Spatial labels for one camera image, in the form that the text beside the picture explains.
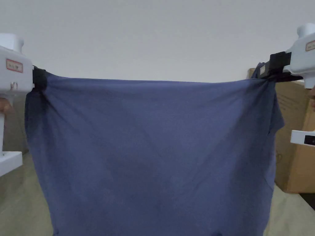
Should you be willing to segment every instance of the white plastic housing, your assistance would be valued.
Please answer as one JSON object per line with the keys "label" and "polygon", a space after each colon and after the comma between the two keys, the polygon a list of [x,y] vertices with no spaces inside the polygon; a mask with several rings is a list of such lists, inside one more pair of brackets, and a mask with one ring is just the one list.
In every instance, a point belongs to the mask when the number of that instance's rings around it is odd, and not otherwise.
{"label": "white plastic housing", "polygon": [[313,142],[313,145],[305,143],[305,136],[306,135],[315,136],[315,132],[314,131],[307,132],[307,131],[292,130],[291,143],[315,147],[315,140]]}
{"label": "white plastic housing", "polygon": [[297,29],[299,39],[286,52],[291,52],[290,65],[284,72],[302,76],[305,88],[315,86],[315,24],[308,23]]}
{"label": "white plastic housing", "polygon": [[[0,97],[12,103],[17,94],[33,88],[33,65],[22,54],[23,39],[0,34]],[[22,165],[21,152],[3,152],[4,114],[0,113],[0,176]]]}

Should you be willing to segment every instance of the beige floor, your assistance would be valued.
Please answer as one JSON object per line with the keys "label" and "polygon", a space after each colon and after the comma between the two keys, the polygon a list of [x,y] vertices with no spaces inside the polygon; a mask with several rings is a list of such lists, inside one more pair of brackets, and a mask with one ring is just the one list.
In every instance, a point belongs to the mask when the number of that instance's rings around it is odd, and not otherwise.
{"label": "beige floor", "polygon": [[[46,201],[32,158],[24,155],[22,167],[0,177],[0,236],[51,236]],[[315,211],[297,194],[277,186],[270,221],[264,236],[315,236]]]}

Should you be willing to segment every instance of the label sticker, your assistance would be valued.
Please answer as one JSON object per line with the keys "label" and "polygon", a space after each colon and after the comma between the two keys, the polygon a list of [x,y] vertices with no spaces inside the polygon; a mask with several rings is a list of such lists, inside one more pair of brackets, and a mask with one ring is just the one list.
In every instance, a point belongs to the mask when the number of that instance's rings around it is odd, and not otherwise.
{"label": "label sticker", "polygon": [[263,73],[265,73],[265,70],[266,70],[266,67],[265,66],[262,66],[260,68],[260,75],[262,75]]}
{"label": "label sticker", "polygon": [[312,42],[309,42],[307,45],[306,45],[306,51],[308,52],[308,51],[311,51],[311,50],[313,50],[313,49],[315,49],[315,41],[312,41]]}
{"label": "label sticker", "polygon": [[17,61],[12,61],[10,59],[7,59],[7,69],[23,73],[23,64]]}

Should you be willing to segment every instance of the red-bordered label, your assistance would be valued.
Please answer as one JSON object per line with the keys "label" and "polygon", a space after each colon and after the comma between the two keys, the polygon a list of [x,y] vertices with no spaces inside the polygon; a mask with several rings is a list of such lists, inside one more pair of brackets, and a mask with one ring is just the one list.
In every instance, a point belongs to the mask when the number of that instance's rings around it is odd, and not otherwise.
{"label": "red-bordered label", "polygon": [[309,42],[307,45],[306,45],[306,48],[305,48],[305,51],[311,51],[311,50],[314,50],[315,49],[315,40],[312,41],[312,42]]}
{"label": "red-bordered label", "polygon": [[17,61],[12,61],[10,59],[7,59],[7,69],[23,73],[23,64]]}

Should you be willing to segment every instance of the blue t-shirt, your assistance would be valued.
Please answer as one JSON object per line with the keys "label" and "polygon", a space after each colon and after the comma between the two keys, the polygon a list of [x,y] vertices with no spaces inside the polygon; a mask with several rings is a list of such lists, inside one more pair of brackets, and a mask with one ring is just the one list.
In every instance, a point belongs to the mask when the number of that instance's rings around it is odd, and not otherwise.
{"label": "blue t-shirt", "polygon": [[25,126],[54,235],[263,235],[274,82],[47,77]]}

